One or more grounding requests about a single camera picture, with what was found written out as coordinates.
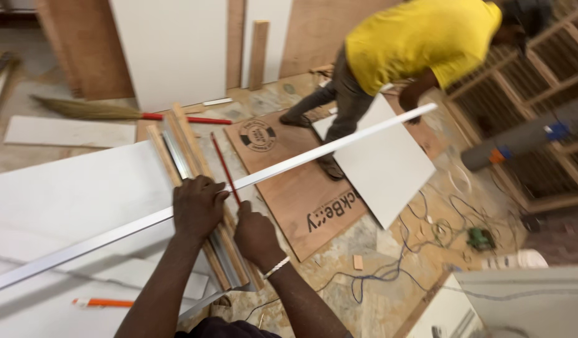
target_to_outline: orange pencil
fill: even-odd
[[[118,300],[107,300],[103,298],[76,298],[72,301],[74,305],[80,307],[131,307],[134,301],[118,301]]]

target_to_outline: dusty floor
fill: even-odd
[[[16,52],[22,62],[10,78],[5,94],[6,100],[0,107],[0,173],[98,151],[99,149],[90,148],[15,146],[2,143],[12,115],[56,116],[52,112],[38,108],[28,98],[29,94],[70,98],[64,76],[57,66],[57,60],[39,30],[0,29],[0,51],[3,50]],[[265,85],[262,90],[255,92],[228,90],[228,96],[234,99],[233,103],[219,105],[214,110],[195,116],[240,121],[288,108],[313,89],[314,82],[311,75],[303,74]],[[424,101],[434,100],[440,104],[441,98],[441,93],[434,92],[424,98]],[[108,100],[108,102],[135,105],[134,99]],[[312,114],[322,116],[331,106],[332,104],[318,108]],[[449,242],[450,233],[462,228],[464,218],[458,213],[459,211],[466,217],[467,227],[474,224],[491,229],[498,243],[495,254],[514,251],[525,237],[525,231],[510,214],[511,212],[517,214],[515,205],[496,187],[488,170],[472,174],[460,169],[464,167],[459,160],[459,153],[467,147],[467,144],[446,109],[440,107],[436,112],[426,115],[424,120],[447,143],[446,151],[434,160],[437,172],[421,190],[427,199],[428,215],[434,222],[443,224],[443,229],[445,229],[445,233],[439,233],[439,240],[444,243]],[[232,146],[225,141],[222,127],[196,125],[195,130],[202,135],[215,131],[218,139],[222,141],[221,146],[226,154],[225,157],[230,162],[234,178],[245,175],[240,160],[233,154]],[[213,148],[206,138],[200,139],[200,145],[204,149],[206,158],[210,159],[209,162],[218,163],[217,160],[215,161]],[[216,178],[220,181],[224,180],[221,168],[214,167],[213,169]],[[449,173],[452,174],[452,181],[455,184],[450,181]],[[470,186],[466,183],[467,180],[470,180]],[[266,205],[257,198],[255,188],[242,190],[240,194],[242,198],[254,201],[254,208],[257,211],[269,214]],[[463,202],[451,197],[451,202],[454,203],[457,211],[451,205],[451,194],[462,198],[481,214],[475,213]],[[415,196],[410,206],[419,216],[425,212],[421,195]],[[417,243],[425,241],[437,243],[431,224],[418,219],[407,208],[401,213],[401,217],[404,224],[396,220],[389,230],[384,231],[370,215],[365,215],[343,234],[318,250],[311,258],[301,264],[294,264],[313,288],[318,290],[326,285],[319,292],[320,296],[336,312],[354,337],[393,336],[425,293],[408,275],[401,273],[394,281],[365,281],[363,294],[360,293],[360,281],[356,281],[353,285],[353,292],[358,300],[362,300],[362,303],[358,304],[352,295],[352,278],[338,275],[329,283],[333,275],[339,271],[353,275],[366,275],[375,272],[381,266],[394,263],[399,258],[402,233],[405,233],[404,225],[410,229],[408,244],[414,251],[418,250]],[[280,231],[278,231],[278,237],[285,251],[290,253],[291,250]],[[445,264],[456,265],[465,271],[480,269],[480,259],[494,253],[476,254],[467,247],[466,239],[465,234],[458,236],[450,249],[426,245],[420,249],[420,253],[406,250],[401,267],[410,273],[423,288],[428,288],[435,282]],[[353,270],[352,255],[354,254],[364,257],[364,271]],[[384,268],[383,271],[390,271],[392,268]],[[392,273],[385,278],[390,279],[394,276],[396,276],[395,273]],[[248,319],[255,325],[261,322],[261,327],[265,330],[283,337],[293,337],[289,321],[278,301],[257,309],[248,318],[253,308],[276,298],[269,285],[257,294],[231,292],[229,296],[233,302],[233,320]],[[192,322],[195,321],[187,320],[184,325],[191,326]]]

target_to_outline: man's arm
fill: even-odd
[[[251,211],[249,201],[241,203],[235,242],[243,257],[264,274],[286,257],[276,239],[270,219]],[[310,288],[291,263],[285,264],[268,280],[285,307],[297,338],[345,338],[347,329],[329,306]]]
[[[438,87],[439,82],[431,69],[426,69],[420,78],[408,85],[399,94],[399,105],[404,111],[418,108],[420,96],[433,87]],[[420,122],[420,116],[408,120],[408,123],[416,125]]]
[[[224,186],[198,176],[174,188],[176,232],[115,338],[173,337],[183,292],[197,255],[222,220],[222,204],[228,192],[218,192]]]

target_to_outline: hand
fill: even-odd
[[[237,248],[241,255],[257,265],[263,274],[267,273],[286,257],[276,239],[274,225],[261,213],[252,212],[250,201],[241,203],[237,215]]]
[[[199,175],[174,188],[174,236],[203,243],[222,221],[222,207],[229,195],[221,191],[224,187],[225,183],[216,184]]]
[[[412,125],[412,126],[419,124],[420,123],[420,115],[413,118],[413,119],[407,120],[406,123],[408,123],[409,125]]]

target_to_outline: broom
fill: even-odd
[[[105,120],[161,120],[162,114],[139,112],[134,108],[110,106],[101,104],[88,104],[72,100],[46,99],[31,95],[35,101],[43,107],[58,112],[73,119],[105,119]],[[231,120],[206,119],[204,117],[187,117],[188,122],[211,123],[215,125],[230,125]]]

